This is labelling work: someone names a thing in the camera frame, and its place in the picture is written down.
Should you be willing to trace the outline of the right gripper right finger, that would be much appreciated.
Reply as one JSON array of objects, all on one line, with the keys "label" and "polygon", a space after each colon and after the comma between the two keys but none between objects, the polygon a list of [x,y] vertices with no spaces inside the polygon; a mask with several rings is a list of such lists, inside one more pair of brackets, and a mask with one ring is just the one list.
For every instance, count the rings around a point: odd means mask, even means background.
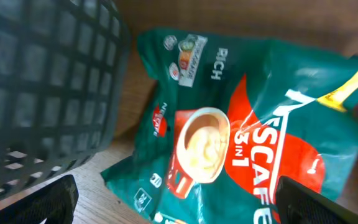
[{"label": "right gripper right finger", "polygon": [[297,181],[281,176],[275,203],[282,224],[358,224],[358,215]]}]

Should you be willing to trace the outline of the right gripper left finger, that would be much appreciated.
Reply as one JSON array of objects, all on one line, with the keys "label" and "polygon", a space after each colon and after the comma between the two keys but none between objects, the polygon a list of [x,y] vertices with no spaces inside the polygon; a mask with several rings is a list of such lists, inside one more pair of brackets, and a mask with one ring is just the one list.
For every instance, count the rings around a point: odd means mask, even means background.
[{"label": "right gripper left finger", "polygon": [[75,178],[65,175],[0,210],[0,224],[72,224],[78,197]]}]

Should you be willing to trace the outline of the green Nescafe coffee bag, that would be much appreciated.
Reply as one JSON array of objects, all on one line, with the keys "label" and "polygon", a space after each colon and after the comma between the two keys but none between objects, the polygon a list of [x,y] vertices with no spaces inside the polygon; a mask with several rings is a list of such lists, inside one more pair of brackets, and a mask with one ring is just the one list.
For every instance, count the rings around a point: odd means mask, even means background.
[{"label": "green Nescafe coffee bag", "polygon": [[155,223],[278,223],[287,176],[336,200],[358,157],[358,57],[272,39],[152,29],[157,81],[106,187]]}]

